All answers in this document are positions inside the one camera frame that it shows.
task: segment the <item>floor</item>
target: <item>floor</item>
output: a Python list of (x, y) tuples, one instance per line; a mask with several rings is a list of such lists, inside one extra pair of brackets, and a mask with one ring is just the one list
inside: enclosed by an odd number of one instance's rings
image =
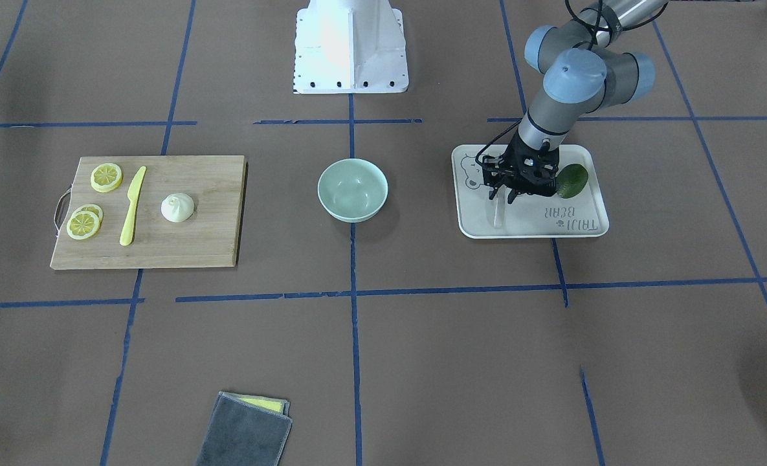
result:
[[(217, 392), (285, 398), (282, 465), (767, 464), (767, 2), (675, 2), (588, 115), (611, 227), (473, 241), (450, 153), (540, 88), (552, 0), (393, 1), (410, 89), (294, 95), (306, 2), (0, 0), (0, 464), (193, 464)], [(49, 269), (81, 156), (245, 154), (238, 266)], [(327, 165), (391, 191), (347, 225)]]

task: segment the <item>cutting board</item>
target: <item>cutting board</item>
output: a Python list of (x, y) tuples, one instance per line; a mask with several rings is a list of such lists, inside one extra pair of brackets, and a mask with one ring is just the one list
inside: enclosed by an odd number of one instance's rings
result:
[[(123, 181), (119, 188), (102, 194), (91, 188), (90, 174), (106, 162), (122, 169)], [(123, 247), (119, 236), (129, 206), (127, 189), (142, 166), (147, 172), (135, 237)], [(81, 157), (49, 266), (56, 271), (235, 266), (246, 167), (241, 155)], [(161, 213), (162, 201), (174, 192), (190, 195), (196, 204), (194, 214), (180, 223), (165, 220)], [(95, 236), (72, 239), (67, 235), (67, 221), (84, 204), (102, 207), (102, 226)]]

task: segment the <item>yellow knife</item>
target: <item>yellow knife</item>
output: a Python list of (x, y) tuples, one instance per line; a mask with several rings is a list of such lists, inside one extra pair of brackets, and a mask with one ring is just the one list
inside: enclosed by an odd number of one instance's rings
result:
[(127, 209), (127, 216), (125, 217), (125, 225), (122, 228), (122, 237), (119, 239), (119, 244), (123, 247), (133, 242), (133, 230), (135, 230), (135, 211), (139, 206), (139, 192), (141, 191), (141, 182), (144, 180), (144, 172), (147, 171), (147, 167), (139, 168), (135, 172), (132, 182), (127, 189), (127, 199), (129, 199), (129, 208)]

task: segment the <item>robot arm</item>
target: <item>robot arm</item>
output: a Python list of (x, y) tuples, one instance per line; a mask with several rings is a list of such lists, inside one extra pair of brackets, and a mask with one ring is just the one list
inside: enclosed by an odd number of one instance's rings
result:
[(543, 26), (526, 42), (529, 65), (544, 74), (517, 132), (501, 157), (484, 157), (484, 184), (510, 188), (507, 202), (519, 194), (551, 197), (559, 181), (559, 145), (581, 115), (647, 94), (656, 71), (640, 53), (605, 50), (624, 30), (643, 26), (668, 0), (594, 1), (562, 27)]

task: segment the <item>light green bowl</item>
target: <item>light green bowl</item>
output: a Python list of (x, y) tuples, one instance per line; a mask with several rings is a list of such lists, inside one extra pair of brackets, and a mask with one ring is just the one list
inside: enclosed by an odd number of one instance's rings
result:
[(357, 223), (372, 218), (389, 195), (386, 176), (374, 163), (342, 159), (320, 175), (317, 197), (329, 214), (340, 221)]

